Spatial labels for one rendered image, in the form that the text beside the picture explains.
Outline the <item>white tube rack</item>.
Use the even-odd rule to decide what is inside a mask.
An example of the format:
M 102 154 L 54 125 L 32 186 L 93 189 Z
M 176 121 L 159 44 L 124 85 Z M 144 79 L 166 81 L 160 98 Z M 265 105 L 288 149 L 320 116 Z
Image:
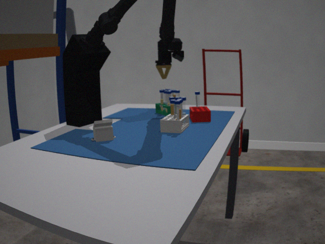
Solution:
M 184 120 L 186 122 L 181 126 Z M 189 114 L 183 115 L 179 120 L 172 119 L 172 115 L 169 114 L 160 120 L 161 133 L 182 133 L 187 127 L 189 127 Z

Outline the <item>red tube rack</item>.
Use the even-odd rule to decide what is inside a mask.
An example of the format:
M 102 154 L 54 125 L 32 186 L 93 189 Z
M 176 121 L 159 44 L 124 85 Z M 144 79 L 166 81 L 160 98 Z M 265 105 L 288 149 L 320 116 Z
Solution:
M 189 107 L 189 116 L 193 123 L 211 122 L 211 111 L 207 106 Z

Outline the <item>green test tube rack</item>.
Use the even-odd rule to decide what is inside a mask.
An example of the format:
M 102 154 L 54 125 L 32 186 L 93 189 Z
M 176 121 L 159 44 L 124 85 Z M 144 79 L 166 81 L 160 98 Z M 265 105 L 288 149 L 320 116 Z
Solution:
M 167 112 L 166 112 L 166 110 L 161 111 L 161 107 L 167 108 Z M 158 114 L 167 116 L 167 115 L 171 114 L 171 106 L 167 106 L 165 104 L 156 103 L 155 104 L 155 111 Z

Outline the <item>blue bench mat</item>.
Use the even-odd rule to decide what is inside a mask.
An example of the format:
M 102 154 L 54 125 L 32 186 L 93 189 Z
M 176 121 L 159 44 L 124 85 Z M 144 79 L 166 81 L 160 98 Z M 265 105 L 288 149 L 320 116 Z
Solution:
M 195 171 L 235 111 L 211 110 L 211 122 L 192 122 L 182 133 L 161 132 L 165 115 L 155 108 L 126 108 L 103 119 L 112 123 L 114 140 L 92 141 L 93 130 L 74 129 L 31 149 L 101 161 Z

